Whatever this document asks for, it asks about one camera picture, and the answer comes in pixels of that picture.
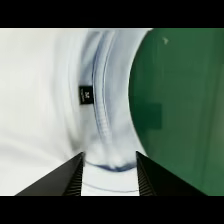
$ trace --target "green surface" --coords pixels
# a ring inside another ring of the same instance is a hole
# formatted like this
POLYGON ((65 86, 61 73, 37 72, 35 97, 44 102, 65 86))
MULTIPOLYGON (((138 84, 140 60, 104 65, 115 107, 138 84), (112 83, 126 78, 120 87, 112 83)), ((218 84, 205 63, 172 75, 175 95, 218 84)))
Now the green surface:
POLYGON ((208 195, 224 195, 224 30, 158 28, 136 55, 133 122, 148 156, 208 195))

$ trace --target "garment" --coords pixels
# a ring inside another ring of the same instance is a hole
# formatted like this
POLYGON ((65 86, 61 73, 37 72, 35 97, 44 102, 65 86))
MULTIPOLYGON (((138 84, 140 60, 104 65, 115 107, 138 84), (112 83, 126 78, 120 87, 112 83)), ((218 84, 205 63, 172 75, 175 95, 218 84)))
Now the garment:
POLYGON ((0 195, 81 151, 83 195, 138 195, 135 151, 144 150, 128 81, 148 30, 0 30, 0 195), (80 105, 80 85, 93 86, 94 104, 80 105))

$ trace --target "clothing tag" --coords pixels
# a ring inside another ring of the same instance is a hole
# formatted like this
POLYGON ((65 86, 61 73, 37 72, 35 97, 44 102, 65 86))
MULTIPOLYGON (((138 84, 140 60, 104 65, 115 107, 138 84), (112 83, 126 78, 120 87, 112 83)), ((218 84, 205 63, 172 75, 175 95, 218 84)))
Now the clothing tag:
POLYGON ((93 87, 92 86, 80 86, 79 87, 80 104, 93 104, 93 87))

